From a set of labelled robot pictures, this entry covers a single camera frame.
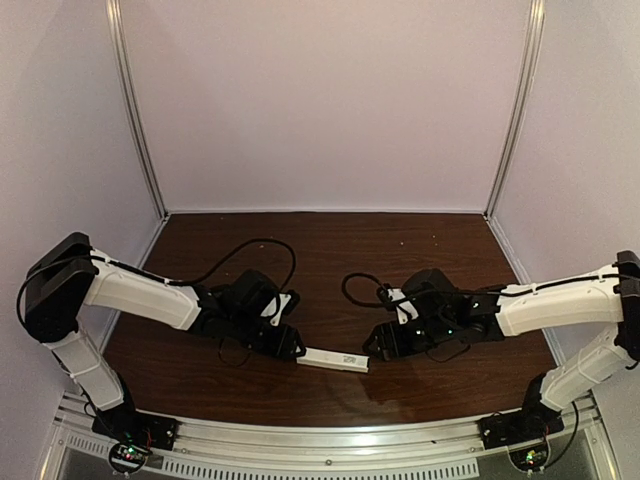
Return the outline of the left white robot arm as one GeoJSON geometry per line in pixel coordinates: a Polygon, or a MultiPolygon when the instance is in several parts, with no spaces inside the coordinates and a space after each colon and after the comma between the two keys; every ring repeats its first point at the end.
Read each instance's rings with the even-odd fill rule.
{"type": "Polygon", "coordinates": [[[82,307],[110,308],[197,336],[231,338],[279,360],[306,353],[298,330],[283,321],[300,300],[295,291],[254,269],[230,284],[207,287],[204,281],[146,272],[94,249],[86,234],[74,232],[29,269],[16,295],[16,315],[87,395],[97,428],[135,442],[151,428],[124,380],[81,326],[82,307]]]}

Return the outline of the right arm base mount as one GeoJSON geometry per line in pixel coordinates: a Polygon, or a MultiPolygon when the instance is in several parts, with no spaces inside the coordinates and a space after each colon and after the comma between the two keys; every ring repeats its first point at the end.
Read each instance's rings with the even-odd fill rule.
{"type": "Polygon", "coordinates": [[[505,447],[511,465],[526,474],[547,467],[551,458],[548,437],[564,430],[558,412],[547,414],[525,409],[495,412],[478,420],[477,425],[484,449],[505,447]]]}

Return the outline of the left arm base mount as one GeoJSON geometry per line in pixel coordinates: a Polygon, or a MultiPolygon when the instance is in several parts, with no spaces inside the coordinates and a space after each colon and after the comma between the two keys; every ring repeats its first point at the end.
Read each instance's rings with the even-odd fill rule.
{"type": "Polygon", "coordinates": [[[171,451],[177,430],[176,419],[139,411],[98,410],[92,424],[94,433],[115,441],[107,461],[115,472],[125,476],[140,471],[155,450],[171,451]]]}

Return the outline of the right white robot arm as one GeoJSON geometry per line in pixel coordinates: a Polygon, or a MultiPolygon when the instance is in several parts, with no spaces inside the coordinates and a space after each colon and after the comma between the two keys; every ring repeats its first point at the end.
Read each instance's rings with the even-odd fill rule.
{"type": "Polygon", "coordinates": [[[365,353],[389,361],[457,341],[465,346],[497,342],[534,330],[582,323],[605,329],[574,357],[534,378],[519,411],[481,420],[485,438],[498,431],[554,430],[577,397],[639,362],[639,258],[618,253],[614,263],[543,284],[458,288],[439,269],[422,270],[400,288],[381,284],[375,307],[396,313],[377,325],[365,353]]]}

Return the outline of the white remote control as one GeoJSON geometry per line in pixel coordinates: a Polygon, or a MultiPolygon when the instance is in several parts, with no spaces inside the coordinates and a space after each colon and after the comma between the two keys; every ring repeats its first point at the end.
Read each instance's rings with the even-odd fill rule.
{"type": "Polygon", "coordinates": [[[306,352],[303,356],[296,359],[296,363],[304,366],[337,371],[362,374],[367,374],[369,372],[368,356],[310,347],[306,348],[306,352]]]}

